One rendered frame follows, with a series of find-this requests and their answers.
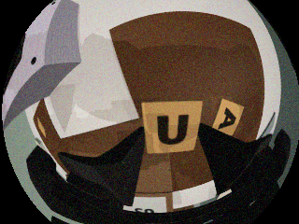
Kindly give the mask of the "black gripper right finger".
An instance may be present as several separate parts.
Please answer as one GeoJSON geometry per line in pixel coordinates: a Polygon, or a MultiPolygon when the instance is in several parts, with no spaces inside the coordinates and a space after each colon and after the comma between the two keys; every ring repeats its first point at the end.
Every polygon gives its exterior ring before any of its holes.
{"type": "Polygon", "coordinates": [[[199,123],[198,135],[212,171],[214,187],[217,195],[220,195],[231,189],[231,184],[246,171],[257,153],[269,145],[273,134],[267,134],[257,141],[243,142],[205,123],[199,123]]]}

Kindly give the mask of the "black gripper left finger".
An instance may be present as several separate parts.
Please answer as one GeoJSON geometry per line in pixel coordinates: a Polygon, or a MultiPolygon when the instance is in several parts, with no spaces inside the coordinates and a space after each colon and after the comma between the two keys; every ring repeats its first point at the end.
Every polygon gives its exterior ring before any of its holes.
{"type": "Polygon", "coordinates": [[[102,184],[124,205],[132,206],[145,150],[145,139],[145,127],[139,127],[102,156],[83,157],[60,152],[57,153],[57,157],[68,172],[90,182],[102,184]]]}

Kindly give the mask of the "white paper ticket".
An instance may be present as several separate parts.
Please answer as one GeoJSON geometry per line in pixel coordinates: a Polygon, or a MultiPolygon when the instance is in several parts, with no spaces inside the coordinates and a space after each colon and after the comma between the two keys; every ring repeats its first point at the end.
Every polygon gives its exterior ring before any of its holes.
{"type": "Polygon", "coordinates": [[[134,197],[132,206],[125,205],[123,209],[138,213],[165,213],[167,204],[165,197],[134,197]]]}

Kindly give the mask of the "tan letter tile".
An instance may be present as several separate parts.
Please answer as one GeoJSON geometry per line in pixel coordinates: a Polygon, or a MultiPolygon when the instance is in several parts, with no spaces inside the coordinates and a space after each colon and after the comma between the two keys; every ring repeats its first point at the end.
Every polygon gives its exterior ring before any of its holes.
{"type": "Polygon", "coordinates": [[[42,126],[42,123],[40,122],[40,119],[37,119],[37,124],[38,124],[38,128],[40,128],[41,132],[43,134],[45,134],[45,138],[46,138],[45,128],[44,128],[44,126],[42,126]]]}
{"type": "Polygon", "coordinates": [[[216,128],[217,131],[232,135],[235,133],[236,124],[239,123],[243,109],[243,105],[237,105],[235,102],[221,98],[216,116],[214,116],[212,126],[210,127],[216,128]]]}

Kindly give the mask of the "brown square tile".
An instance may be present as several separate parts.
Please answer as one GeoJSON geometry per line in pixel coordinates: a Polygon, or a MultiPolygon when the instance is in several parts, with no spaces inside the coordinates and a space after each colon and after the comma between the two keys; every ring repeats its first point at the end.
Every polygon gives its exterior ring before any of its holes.
{"type": "Polygon", "coordinates": [[[147,153],[194,150],[202,100],[142,101],[147,153]]]}

